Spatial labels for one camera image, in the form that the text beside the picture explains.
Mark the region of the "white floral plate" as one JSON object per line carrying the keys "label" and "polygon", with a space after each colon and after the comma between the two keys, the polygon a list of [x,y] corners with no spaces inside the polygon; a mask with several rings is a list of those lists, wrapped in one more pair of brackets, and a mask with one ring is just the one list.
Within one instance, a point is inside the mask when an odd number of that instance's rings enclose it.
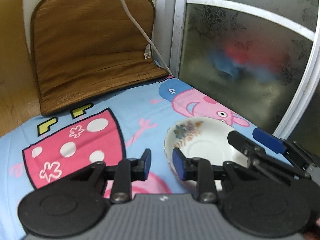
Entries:
{"label": "white floral plate", "polygon": [[187,158],[204,158],[212,165],[221,166],[225,161],[233,161],[243,167],[247,166],[247,157],[228,143],[227,136],[231,131],[234,131],[232,126],[205,116],[184,118],[168,129],[164,139],[164,154],[181,188],[174,192],[193,193],[196,190],[194,181],[182,181],[178,177],[172,153],[176,147]]}

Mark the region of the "brown seat cushion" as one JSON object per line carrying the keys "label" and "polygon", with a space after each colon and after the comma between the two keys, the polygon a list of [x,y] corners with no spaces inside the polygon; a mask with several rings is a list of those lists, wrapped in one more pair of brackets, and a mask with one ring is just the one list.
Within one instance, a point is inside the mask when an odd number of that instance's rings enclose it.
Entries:
{"label": "brown seat cushion", "polygon": [[30,23],[40,111],[50,115],[86,99],[167,76],[144,53],[152,0],[42,0]]}

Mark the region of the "frosted glass sliding door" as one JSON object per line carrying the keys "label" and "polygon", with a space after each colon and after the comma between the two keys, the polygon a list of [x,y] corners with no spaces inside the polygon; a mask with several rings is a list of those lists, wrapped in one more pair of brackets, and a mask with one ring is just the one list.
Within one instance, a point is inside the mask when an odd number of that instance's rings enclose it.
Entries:
{"label": "frosted glass sliding door", "polygon": [[319,0],[174,0],[170,68],[279,138],[319,83]]}

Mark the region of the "Peppa Pig blue tablecloth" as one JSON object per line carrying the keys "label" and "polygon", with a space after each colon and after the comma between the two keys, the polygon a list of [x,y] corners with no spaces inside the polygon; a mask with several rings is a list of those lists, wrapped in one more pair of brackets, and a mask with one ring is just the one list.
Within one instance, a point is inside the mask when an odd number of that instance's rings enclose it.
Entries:
{"label": "Peppa Pig blue tablecloth", "polygon": [[152,152],[146,181],[134,193],[184,193],[164,154],[168,129],[178,120],[207,116],[246,137],[255,126],[241,115],[174,77],[108,94],[51,117],[37,116],[1,137],[1,239],[25,235],[20,200],[96,161],[117,165]]}

